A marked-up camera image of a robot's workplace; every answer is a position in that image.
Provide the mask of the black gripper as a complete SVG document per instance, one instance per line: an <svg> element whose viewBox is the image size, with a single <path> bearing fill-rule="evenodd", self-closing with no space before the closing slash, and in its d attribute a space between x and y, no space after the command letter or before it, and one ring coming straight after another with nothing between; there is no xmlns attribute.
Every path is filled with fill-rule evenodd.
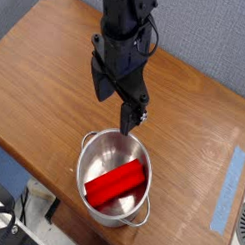
<svg viewBox="0 0 245 245"><path fill-rule="evenodd" d="M150 57L149 33L139 33L127 39L113 39L94 34L91 73L99 102L116 92L122 99L120 132L129 132L143 122L149 93L143 69Z"/></svg>

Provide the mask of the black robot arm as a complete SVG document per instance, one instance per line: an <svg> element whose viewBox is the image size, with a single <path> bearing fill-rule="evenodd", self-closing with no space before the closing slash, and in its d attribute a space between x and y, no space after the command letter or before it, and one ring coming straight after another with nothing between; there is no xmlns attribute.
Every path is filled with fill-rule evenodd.
<svg viewBox="0 0 245 245"><path fill-rule="evenodd" d="M101 31L91 38L91 73L100 102L113 94L121 100L120 132L126 136L147 119L149 93L143 69L156 48L159 32L151 14L157 0L103 0Z"/></svg>

